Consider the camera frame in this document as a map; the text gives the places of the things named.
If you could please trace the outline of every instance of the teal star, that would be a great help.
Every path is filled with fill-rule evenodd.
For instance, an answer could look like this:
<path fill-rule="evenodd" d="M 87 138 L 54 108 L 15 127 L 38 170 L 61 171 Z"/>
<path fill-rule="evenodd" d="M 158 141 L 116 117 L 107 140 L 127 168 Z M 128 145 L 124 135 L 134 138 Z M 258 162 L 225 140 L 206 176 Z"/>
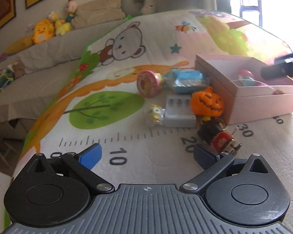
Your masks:
<path fill-rule="evenodd" d="M 179 50 L 181 49 L 181 47 L 175 44 L 174 46 L 171 46 L 170 49 L 172 50 L 172 54 L 173 53 L 179 54 Z"/>

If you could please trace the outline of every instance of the pumpkin stem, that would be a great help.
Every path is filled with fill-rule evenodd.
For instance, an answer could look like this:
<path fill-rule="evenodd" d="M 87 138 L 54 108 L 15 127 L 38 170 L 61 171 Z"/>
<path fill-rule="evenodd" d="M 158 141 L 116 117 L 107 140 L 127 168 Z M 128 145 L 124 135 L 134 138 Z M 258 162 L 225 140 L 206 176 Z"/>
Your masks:
<path fill-rule="evenodd" d="M 205 92 L 213 92 L 213 87 L 208 86 L 208 87 L 205 89 Z"/>

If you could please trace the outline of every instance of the pink box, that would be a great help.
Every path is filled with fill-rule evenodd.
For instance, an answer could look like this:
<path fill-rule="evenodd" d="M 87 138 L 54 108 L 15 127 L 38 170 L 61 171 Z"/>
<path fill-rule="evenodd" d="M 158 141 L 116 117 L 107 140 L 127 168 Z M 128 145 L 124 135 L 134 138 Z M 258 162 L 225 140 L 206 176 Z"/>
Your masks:
<path fill-rule="evenodd" d="M 289 77 L 265 81 L 260 70 L 267 65 L 256 58 L 197 54 L 195 69 L 211 77 L 214 92 L 224 100 L 222 119 L 227 124 L 237 124 L 271 118 L 293 111 L 293 80 Z M 240 70 L 249 70 L 254 79 L 269 86 L 243 86 Z M 273 95 L 275 90 L 284 94 Z"/>

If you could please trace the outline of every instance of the sofa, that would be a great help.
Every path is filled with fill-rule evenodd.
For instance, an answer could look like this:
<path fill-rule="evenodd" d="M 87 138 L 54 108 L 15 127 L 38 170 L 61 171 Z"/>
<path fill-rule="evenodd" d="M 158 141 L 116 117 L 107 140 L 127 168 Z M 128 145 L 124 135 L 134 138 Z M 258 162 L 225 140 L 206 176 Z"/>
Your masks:
<path fill-rule="evenodd" d="M 1 62 L 0 70 L 21 60 L 26 74 L 0 94 L 0 137 L 24 140 L 35 120 L 68 82 L 85 46 L 123 21 L 110 21 L 68 32 Z"/>

